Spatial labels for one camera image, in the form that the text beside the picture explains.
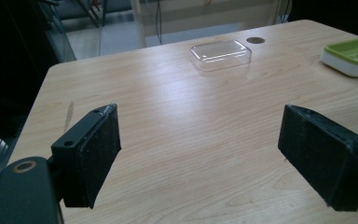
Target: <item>wood grain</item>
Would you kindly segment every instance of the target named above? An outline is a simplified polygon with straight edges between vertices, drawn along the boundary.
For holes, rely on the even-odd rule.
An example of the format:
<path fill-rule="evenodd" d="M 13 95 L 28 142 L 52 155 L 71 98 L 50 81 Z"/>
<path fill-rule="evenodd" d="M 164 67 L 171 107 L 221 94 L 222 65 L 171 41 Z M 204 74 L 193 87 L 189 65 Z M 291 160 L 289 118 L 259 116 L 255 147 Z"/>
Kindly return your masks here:
<path fill-rule="evenodd" d="M 296 21 L 55 65 L 11 161 L 48 158 L 71 104 L 69 128 L 114 102 L 123 149 L 94 209 L 62 206 L 65 223 L 358 223 L 326 207 L 277 148 L 285 104 L 358 133 L 358 78 L 319 59 L 355 37 Z M 201 72 L 189 60 L 192 46 L 227 39 L 252 62 Z"/>

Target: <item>table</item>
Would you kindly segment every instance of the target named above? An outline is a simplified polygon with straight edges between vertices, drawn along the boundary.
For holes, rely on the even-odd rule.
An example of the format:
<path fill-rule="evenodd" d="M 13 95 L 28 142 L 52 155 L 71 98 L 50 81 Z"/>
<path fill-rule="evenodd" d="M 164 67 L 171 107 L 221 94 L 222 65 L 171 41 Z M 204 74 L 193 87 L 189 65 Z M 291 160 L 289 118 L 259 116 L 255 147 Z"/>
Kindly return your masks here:
<path fill-rule="evenodd" d="M 294 21 L 54 65 L 10 160 L 48 158 L 65 130 L 114 102 L 122 150 L 94 209 L 62 206 L 65 223 L 358 223 L 277 147 L 286 104 L 358 133 L 358 78 L 320 62 L 325 45 L 355 37 Z M 189 60 L 192 46 L 227 39 L 252 62 L 201 72 Z"/>
<path fill-rule="evenodd" d="M 145 46 L 147 36 L 157 35 L 156 24 L 162 26 L 163 34 L 230 23 L 237 23 L 239 30 L 271 25 L 282 0 L 164 0 L 158 20 L 157 0 L 131 0 L 131 6 Z"/>

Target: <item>chair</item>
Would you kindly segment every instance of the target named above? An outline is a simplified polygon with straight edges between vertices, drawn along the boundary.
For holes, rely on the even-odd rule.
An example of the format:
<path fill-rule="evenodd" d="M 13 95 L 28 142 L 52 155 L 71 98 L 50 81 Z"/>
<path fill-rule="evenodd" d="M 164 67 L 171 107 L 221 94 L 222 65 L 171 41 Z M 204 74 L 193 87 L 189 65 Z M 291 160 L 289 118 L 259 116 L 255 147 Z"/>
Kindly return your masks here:
<path fill-rule="evenodd" d="M 94 23 L 97 28 L 99 27 L 97 22 L 99 19 L 98 15 L 91 7 L 92 3 L 90 0 L 59 0 L 57 2 L 59 3 L 59 5 L 56 6 L 57 14 L 62 21 L 89 17 L 92 23 Z"/>
<path fill-rule="evenodd" d="M 131 10 L 131 0 L 103 0 L 103 26 L 107 13 Z"/>

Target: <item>clear plastic container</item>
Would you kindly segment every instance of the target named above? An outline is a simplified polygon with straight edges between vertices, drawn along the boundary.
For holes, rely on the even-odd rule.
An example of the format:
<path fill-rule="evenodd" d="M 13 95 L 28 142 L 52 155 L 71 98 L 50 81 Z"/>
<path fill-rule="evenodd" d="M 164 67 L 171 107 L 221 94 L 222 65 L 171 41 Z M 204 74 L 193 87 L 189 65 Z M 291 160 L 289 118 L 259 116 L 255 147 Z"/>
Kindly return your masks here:
<path fill-rule="evenodd" d="M 247 64 L 252 59 L 252 51 L 237 40 L 197 45 L 190 53 L 191 62 L 205 72 Z"/>

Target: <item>gray floor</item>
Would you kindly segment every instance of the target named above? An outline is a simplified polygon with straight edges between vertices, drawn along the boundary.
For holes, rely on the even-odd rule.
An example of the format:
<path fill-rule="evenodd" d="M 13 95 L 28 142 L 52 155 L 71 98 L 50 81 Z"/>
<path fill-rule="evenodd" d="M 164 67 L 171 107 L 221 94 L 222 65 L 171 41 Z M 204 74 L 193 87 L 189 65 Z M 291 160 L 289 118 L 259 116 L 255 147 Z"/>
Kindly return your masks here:
<path fill-rule="evenodd" d="M 106 16 L 106 25 L 96 28 L 88 18 L 62 22 L 69 42 L 78 60 L 119 53 L 143 47 L 138 36 L 132 11 L 111 13 Z M 162 44 L 221 35 L 238 30 L 237 24 L 219 25 L 197 30 L 163 34 Z M 156 35 L 146 38 L 146 46 L 160 45 Z"/>

